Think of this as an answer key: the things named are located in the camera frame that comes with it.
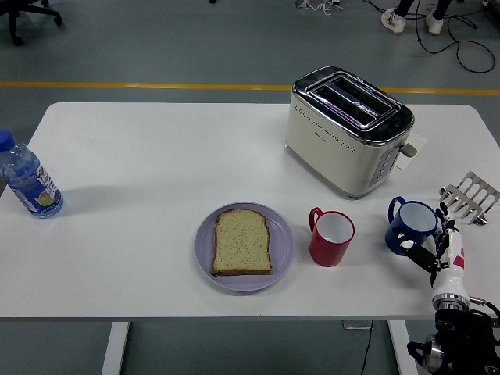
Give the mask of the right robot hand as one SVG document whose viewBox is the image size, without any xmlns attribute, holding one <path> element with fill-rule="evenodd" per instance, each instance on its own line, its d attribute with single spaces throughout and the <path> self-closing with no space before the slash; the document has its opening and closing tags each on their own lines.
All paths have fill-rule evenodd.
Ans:
<svg viewBox="0 0 500 375">
<path fill-rule="evenodd" d="M 470 295 L 463 285 L 463 238 L 445 203 L 440 204 L 436 213 L 441 221 L 441 229 L 434 232 L 435 252 L 425 249 L 399 228 L 393 229 L 392 233 L 403 254 L 430 274 L 434 309 L 466 311 L 470 308 Z"/>
</svg>

